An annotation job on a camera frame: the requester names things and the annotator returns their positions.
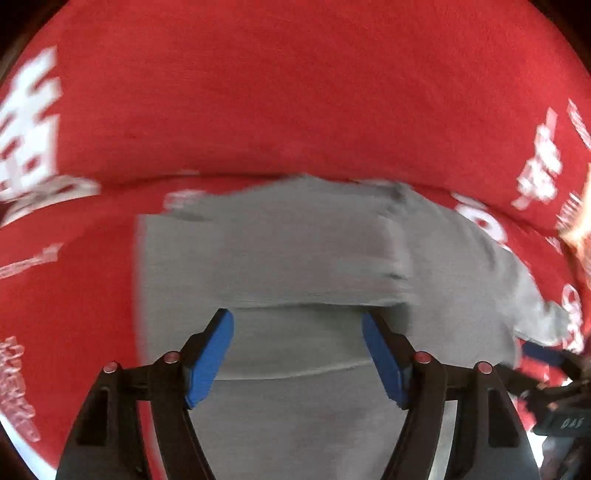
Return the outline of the grey knit sweater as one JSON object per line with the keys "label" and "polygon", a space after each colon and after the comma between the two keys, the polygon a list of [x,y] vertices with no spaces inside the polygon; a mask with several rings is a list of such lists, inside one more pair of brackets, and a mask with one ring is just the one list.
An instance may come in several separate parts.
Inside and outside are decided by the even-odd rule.
{"label": "grey knit sweater", "polygon": [[363,311],[438,360],[512,363],[569,316],[481,228],[401,184],[298,178],[205,196],[140,221],[151,356],[217,309],[235,334],[192,414],[220,479],[377,479],[404,412],[363,341]]}

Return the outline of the red printed bed blanket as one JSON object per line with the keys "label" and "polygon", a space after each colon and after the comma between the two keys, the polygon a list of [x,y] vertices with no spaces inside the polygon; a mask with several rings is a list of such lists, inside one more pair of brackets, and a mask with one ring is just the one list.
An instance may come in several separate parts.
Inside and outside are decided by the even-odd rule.
{"label": "red printed bed blanket", "polygon": [[[228,196],[277,180],[169,179],[94,191],[55,182],[16,202],[1,228],[1,411],[39,458],[56,465],[99,369],[151,356],[140,320],[139,221],[205,196]],[[567,311],[567,337],[590,338],[590,292],[559,240],[455,193],[399,182],[481,228],[527,268],[542,293]]]}

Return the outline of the red printed pillow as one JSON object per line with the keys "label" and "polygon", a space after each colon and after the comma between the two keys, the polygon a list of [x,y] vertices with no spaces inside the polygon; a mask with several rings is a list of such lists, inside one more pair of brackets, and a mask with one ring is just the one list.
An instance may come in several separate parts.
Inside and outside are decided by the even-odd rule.
{"label": "red printed pillow", "polygon": [[70,1],[1,90],[1,198],[310,174],[451,190],[552,229],[590,77],[526,1]]}

